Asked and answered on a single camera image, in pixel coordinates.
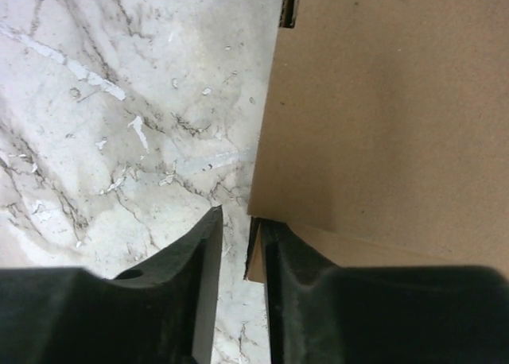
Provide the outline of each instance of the white marble table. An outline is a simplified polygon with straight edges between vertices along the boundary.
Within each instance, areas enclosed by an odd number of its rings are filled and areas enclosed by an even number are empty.
[[[1,0],[0,266],[104,277],[223,204],[212,362],[269,362],[243,281],[281,0]]]

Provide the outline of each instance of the marble surface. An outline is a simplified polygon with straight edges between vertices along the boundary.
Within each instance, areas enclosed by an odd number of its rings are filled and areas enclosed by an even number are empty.
[[[223,204],[212,362],[269,362],[242,277],[280,2],[0,0],[0,266],[114,277]]]

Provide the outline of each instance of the marble pattern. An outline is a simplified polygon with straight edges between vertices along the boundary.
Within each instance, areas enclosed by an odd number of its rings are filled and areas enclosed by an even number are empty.
[[[223,204],[212,362],[269,362],[242,276],[280,2],[0,0],[0,266],[113,277]]]

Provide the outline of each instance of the black plastic part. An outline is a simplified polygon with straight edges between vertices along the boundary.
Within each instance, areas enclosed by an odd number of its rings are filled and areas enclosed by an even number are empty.
[[[476,267],[344,269],[261,220],[273,364],[506,363],[509,287]]]
[[[222,227],[212,208],[110,281],[77,268],[0,270],[0,363],[209,363]]]

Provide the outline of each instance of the brown cardboard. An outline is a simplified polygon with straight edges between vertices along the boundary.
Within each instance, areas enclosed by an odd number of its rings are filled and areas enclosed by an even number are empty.
[[[250,214],[332,232],[297,233],[340,265],[509,273],[507,23],[509,0],[299,0]]]

